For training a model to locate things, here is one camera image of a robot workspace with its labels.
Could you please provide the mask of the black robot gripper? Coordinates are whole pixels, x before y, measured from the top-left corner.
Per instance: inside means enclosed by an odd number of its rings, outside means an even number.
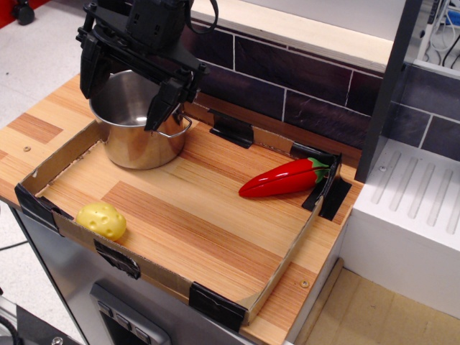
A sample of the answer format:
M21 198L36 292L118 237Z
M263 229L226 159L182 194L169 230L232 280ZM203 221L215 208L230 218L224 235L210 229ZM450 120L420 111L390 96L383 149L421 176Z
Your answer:
M191 27L192 1L91 1L78 29L80 90L87 98L101 92L110 74L133 70L159 84L149 105L146 132L156 131L185 101L193 102L205 63L180 41Z

